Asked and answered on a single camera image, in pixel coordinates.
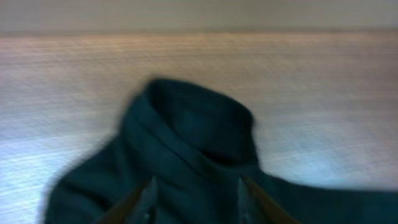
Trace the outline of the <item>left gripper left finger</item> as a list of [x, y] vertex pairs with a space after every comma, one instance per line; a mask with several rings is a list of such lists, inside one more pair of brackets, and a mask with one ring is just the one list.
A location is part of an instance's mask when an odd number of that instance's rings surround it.
[[156, 206], [157, 180], [153, 177], [112, 207], [96, 224], [154, 224]]

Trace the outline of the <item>black polo shirt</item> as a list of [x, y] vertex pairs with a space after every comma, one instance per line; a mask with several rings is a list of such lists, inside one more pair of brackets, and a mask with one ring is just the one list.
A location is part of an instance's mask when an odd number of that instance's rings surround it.
[[396, 223], [397, 194], [298, 185], [264, 173], [251, 112], [192, 83], [155, 79], [104, 148], [66, 173], [44, 223], [96, 223], [155, 177], [155, 223], [239, 223], [238, 182], [258, 184], [298, 223]]

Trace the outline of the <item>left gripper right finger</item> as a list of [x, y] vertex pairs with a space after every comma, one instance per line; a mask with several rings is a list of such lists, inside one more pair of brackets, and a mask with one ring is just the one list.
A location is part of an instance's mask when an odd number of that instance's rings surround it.
[[299, 224], [248, 176], [238, 182], [240, 224]]

